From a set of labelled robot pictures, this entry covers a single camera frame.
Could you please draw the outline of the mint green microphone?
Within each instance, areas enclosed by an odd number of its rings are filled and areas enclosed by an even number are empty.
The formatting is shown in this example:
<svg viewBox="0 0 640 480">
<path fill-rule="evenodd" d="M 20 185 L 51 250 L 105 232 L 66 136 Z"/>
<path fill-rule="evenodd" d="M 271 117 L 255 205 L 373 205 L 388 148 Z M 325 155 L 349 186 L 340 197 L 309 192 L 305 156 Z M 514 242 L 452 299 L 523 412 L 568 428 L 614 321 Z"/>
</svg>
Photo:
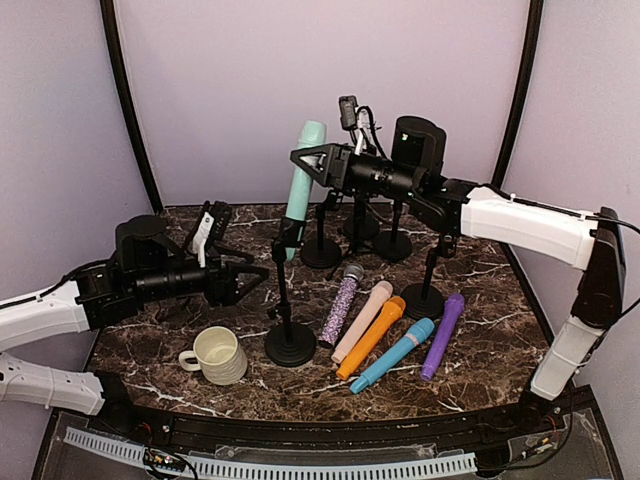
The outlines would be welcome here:
<svg viewBox="0 0 640 480">
<path fill-rule="evenodd" d="M 326 125 L 315 120 L 307 120 L 300 132 L 297 149 L 311 148 L 326 140 Z M 286 260 L 291 261 L 301 240 L 306 222 L 311 194 L 312 180 L 300 167 L 294 166 L 286 212 L 281 225 L 285 228 Z"/>
</svg>

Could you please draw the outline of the black stand of blue microphone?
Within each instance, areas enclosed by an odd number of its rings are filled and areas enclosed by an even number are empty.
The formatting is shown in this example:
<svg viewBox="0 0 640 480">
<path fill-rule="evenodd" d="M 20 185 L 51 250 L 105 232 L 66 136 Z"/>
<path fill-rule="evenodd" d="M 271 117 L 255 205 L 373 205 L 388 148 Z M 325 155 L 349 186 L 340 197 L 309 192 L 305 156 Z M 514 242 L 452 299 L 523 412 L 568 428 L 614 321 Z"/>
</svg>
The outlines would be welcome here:
<svg viewBox="0 0 640 480">
<path fill-rule="evenodd" d="M 325 217 L 328 211 L 335 211 L 338 193 L 329 190 L 324 201 L 315 207 L 316 236 L 307 240 L 300 250 L 302 263 L 312 269 L 328 269 L 336 266 L 342 256 L 338 243 L 328 238 L 325 232 Z"/>
</svg>

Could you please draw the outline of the black stand of green microphone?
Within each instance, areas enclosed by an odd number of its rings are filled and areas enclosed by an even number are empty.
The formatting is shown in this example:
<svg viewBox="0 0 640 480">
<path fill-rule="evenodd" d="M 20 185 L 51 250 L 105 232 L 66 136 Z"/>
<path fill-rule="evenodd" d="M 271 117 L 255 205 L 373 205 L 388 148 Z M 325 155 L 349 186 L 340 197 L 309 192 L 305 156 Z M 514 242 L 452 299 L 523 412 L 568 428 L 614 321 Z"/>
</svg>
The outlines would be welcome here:
<svg viewBox="0 0 640 480">
<path fill-rule="evenodd" d="M 265 339 L 265 353 L 276 365 L 286 368 L 301 366 L 310 361 L 316 351 L 317 340 L 306 325 L 293 322 L 285 279 L 287 248 L 295 249 L 301 244 L 299 239 L 306 223 L 283 217 L 277 235 L 271 243 L 271 258 L 275 263 L 279 290 L 279 301 L 268 310 L 271 319 L 281 322 L 273 326 Z"/>
</svg>

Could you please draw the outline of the glitter purple silver microphone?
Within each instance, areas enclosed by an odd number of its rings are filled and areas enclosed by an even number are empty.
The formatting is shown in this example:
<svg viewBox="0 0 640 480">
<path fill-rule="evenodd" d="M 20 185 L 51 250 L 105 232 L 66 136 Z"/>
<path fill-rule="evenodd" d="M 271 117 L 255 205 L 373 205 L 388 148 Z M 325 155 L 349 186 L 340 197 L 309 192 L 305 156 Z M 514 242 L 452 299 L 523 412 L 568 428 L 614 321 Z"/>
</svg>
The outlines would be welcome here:
<svg viewBox="0 0 640 480">
<path fill-rule="evenodd" d="M 344 320 L 349 313 L 358 284 L 364 276 L 364 268 L 357 263 L 345 267 L 338 292 L 323 324 L 319 344 L 324 348 L 332 348 L 338 339 Z"/>
</svg>

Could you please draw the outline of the beige pink microphone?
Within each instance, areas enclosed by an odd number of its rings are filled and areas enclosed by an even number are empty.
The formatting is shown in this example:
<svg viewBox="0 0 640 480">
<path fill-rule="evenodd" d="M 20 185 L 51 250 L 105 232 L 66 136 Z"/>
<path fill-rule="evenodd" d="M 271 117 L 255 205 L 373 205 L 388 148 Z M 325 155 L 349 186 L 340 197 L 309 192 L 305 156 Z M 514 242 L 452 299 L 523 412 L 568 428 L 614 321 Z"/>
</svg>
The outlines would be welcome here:
<svg viewBox="0 0 640 480">
<path fill-rule="evenodd" d="M 374 285 L 368 300 L 331 355 L 331 360 L 335 364 L 341 364 L 346 356 L 351 352 L 356 343 L 374 321 L 383 304 L 391 298 L 392 293 L 393 286 L 386 280 L 379 281 Z"/>
</svg>

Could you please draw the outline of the orange microphone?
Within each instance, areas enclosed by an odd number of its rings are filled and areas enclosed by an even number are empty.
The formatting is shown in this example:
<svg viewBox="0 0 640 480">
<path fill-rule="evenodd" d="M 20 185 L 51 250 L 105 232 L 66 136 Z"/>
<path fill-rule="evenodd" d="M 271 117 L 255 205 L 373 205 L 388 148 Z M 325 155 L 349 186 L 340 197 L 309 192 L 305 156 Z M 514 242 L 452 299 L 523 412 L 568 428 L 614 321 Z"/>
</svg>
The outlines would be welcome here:
<svg viewBox="0 0 640 480">
<path fill-rule="evenodd" d="M 358 369 L 391 326 L 403 316 L 405 308 L 406 301 L 401 296 L 394 296 L 383 304 L 378 317 L 338 368 L 336 376 L 340 380 L 346 381 Z"/>
</svg>

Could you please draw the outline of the black stand of purple microphone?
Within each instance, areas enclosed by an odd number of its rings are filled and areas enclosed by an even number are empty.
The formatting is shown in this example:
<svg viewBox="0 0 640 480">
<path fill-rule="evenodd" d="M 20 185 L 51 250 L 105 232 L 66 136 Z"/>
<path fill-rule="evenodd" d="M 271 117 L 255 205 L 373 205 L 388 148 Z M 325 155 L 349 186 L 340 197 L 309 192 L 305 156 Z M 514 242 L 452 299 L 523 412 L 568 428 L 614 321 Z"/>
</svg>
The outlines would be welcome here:
<svg viewBox="0 0 640 480">
<path fill-rule="evenodd" d="M 438 260 L 452 258 L 456 254 L 457 242 L 457 236 L 440 234 L 437 244 L 429 249 L 422 282 L 408 285 L 401 292 L 401 298 L 406 303 L 405 316 L 415 320 L 424 317 L 435 320 L 441 317 L 445 300 L 441 291 L 432 285 L 432 278 Z"/>
</svg>

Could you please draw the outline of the blue microphone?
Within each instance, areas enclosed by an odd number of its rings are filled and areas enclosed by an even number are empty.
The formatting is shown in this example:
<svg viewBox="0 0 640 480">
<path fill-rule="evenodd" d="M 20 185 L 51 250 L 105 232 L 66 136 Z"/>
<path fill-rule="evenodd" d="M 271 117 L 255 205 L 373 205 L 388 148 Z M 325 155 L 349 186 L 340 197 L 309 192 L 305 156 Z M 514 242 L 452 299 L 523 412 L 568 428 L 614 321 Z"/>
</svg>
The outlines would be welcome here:
<svg viewBox="0 0 640 480">
<path fill-rule="evenodd" d="M 375 384 L 391 368 L 395 367 L 409 353 L 423 344 L 432 334 L 434 322 L 424 317 L 415 322 L 391 348 L 368 367 L 350 386 L 352 394 L 359 394 Z"/>
</svg>

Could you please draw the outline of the black tripod microphone stand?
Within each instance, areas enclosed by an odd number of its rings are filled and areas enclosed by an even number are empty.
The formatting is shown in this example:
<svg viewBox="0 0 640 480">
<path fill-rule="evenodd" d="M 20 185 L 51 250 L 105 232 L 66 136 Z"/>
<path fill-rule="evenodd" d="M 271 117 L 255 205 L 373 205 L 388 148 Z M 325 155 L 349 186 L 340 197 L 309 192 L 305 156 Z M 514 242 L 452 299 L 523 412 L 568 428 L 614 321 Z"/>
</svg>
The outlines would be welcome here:
<svg viewBox="0 0 640 480">
<path fill-rule="evenodd" d="M 369 198 L 368 198 L 368 212 L 370 213 Z M 340 255 L 338 263 L 330 270 L 330 272 L 326 275 L 325 279 L 326 280 L 331 280 L 332 277 L 334 276 L 334 274 L 336 273 L 336 271 L 338 270 L 338 268 L 341 266 L 341 264 L 345 260 L 347 260 L 349 258 L 352 258 L 352 257 L 355 257 L 359 253 L 363 253 L 363 254 L 371 253 L 373 251 L 373 247 L 368 245 L 366 243 L 366 241 L 367 240 L 360 240 L 358 238 L 358 229 L 355 229 L 353 237 L 351 239 L 349 239 L 349 246 L 348 246 L 347 250 Z"/>
</svg>

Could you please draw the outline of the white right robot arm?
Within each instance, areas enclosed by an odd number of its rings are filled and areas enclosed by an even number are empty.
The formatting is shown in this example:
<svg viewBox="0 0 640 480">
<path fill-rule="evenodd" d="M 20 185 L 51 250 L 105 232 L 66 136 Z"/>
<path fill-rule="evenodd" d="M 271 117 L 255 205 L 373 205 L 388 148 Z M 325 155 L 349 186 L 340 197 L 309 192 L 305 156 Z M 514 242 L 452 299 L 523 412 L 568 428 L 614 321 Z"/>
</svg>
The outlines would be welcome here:
<svg viewBox="0 0 640 480">
<path fill-rule="evenodd" d="M 362 192 L 397 199 L 429 229 L 506 243 L 557 259 L 581 271 L 567 320 L 529 384 L 532 394 L 510 413 L 521 434 L 534 432 L 601 338 L 628 313 L 623 305 L 626 263 L 620 229 L 607 207 L 597 212 L 546 205 L 490 184 L 442 175 L 446 133 L 429 120 L 402 116 L 391 156 L 328 143 L 291 152 L 290 159 L 317 184 L 346 195 Z"/>
</svg>

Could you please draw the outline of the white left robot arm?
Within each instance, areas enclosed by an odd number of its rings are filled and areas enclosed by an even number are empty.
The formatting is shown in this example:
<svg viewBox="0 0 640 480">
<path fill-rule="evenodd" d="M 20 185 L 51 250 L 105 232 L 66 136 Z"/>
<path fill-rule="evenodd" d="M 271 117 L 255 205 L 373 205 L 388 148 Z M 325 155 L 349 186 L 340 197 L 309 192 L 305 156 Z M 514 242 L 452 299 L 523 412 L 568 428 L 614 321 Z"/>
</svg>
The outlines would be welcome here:
<svg viewBox="0 0 640 480">
<path fill-rule="evenodd" d="M 28 363 L 9 350 L 60 334 L 113 326 L 138 315 L 150 302 L 202 295 L 211 306 L 231 306 L 269 276 L 251 255 L 222 252 L 203 239 L 190 254 L 167 235 L 167 222 L 141 215 L 115 230 L 116 248 L 42 292 L 1 306 L 1 398 L 73 410 L 103 421 L 120 436 L 141 427 L 116 374 L 71 372 Z"/>
</svg>

